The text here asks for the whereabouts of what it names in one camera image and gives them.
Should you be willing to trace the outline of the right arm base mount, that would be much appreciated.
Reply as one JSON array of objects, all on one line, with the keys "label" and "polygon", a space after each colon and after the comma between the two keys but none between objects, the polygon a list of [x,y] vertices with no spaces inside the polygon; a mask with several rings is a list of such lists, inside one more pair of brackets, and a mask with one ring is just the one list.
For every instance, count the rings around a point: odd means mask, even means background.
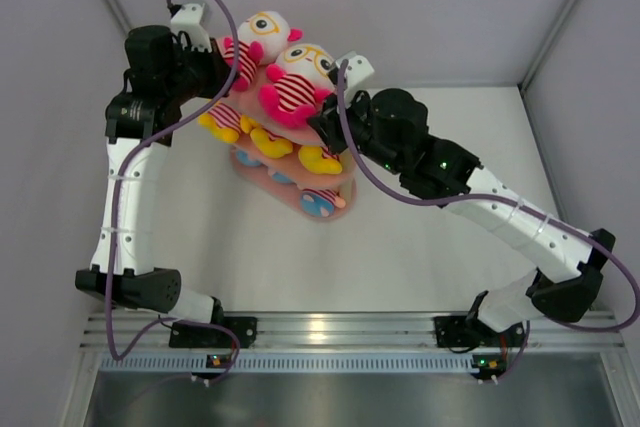
[{"label": "right arm base mount", "polygon": [[496,333],[465,315],[436,316],[436,345],[450,353],[472,355],[471,376],[480,384],[498,385],[519,362],[531,333],[529,322],[518,323]]}]

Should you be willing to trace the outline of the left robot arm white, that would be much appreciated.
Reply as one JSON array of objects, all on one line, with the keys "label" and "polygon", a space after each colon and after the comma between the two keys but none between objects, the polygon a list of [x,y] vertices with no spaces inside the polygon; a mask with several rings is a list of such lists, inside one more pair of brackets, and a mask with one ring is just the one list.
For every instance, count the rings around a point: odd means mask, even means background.
[{"label": "left robot arm white", "polygon": [[131,30],[122,90],[105,111],[107,198],[100,237],[76,288],[110,307],[187,319],[204,346],[219,344],[226,323],[218,299],[184,287],[176,269],[156,266],[153,220],[159,175],[172,145],[169,127],[193,98],[213,98],[230,72],[202,27],[149,25]]}]

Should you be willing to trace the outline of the peach-faced plush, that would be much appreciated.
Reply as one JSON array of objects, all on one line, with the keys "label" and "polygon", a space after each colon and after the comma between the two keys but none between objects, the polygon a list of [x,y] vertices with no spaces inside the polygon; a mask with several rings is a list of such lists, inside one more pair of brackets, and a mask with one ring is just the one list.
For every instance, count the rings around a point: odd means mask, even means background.
[{"label": "peach-faced plush", "polygon": [[338,209],[345,208],[346,200],[336,190],[303,189],[299,204],[301,209],[310,216],[328,218]]}]

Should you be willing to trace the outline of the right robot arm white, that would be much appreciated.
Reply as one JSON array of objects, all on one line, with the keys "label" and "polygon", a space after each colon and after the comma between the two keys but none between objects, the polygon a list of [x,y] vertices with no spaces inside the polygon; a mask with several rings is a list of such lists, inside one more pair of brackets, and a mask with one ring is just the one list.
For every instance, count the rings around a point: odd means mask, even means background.
[{"label": "right robot arm white", "polygon": [[426,106],[405,90],[384,89],[375,95],[360,91],[346,117],[358,153],[398,175],[402,188],[422,200],[473,195],[471,201],[444,208],[534,264],[524,277],[476,296],[465,319],[471,339],[488,344],[512,326],[540,317],[568,325],[582,319],[603,281],[606,258],[594,246],[611,250],[613,234],[599,229],[575,238],[553,216],[529,215],[532,204],[477,156],[430,134]]}]

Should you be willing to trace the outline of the yellow plush toy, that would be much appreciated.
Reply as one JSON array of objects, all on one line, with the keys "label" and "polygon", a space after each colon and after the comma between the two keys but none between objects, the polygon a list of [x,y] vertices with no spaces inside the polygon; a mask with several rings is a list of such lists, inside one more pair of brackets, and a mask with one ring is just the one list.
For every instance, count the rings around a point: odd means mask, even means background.
[{"label": "yellow plush toy", "polygon": [[258,123],[251,117],[239,113],[233,106],[218,101],[197,119],[200,126],[207,129],[216,139],[236,143],[241,136],[249,134]]},{"label": "yellow plush toy", "polygon": [[249,137],[265,157],[279,159],[293,152],[293,143],[289,139],[276,135],[264,127],[253,128]]}]

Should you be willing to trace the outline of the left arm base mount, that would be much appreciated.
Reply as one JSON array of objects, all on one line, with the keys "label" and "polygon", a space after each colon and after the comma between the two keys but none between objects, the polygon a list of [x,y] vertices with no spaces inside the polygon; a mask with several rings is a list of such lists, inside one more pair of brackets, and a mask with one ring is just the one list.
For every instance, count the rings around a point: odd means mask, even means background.
[{"label": "left arm base mount", "polygon": [[184,322],[164,323],[171,334],[169,347],[174,349],[222,349],[223,354],[208,354],[205,368],[208,372],[193,373],[197,379],[211,383],[222,377],[227,365],[232,362],[239,349],[251,347],[257,337],[258,319],[253,316],[225,316],[221,322],[223,328],[232,332],[237,342],[226,332],[202,327],[190,326]]}]

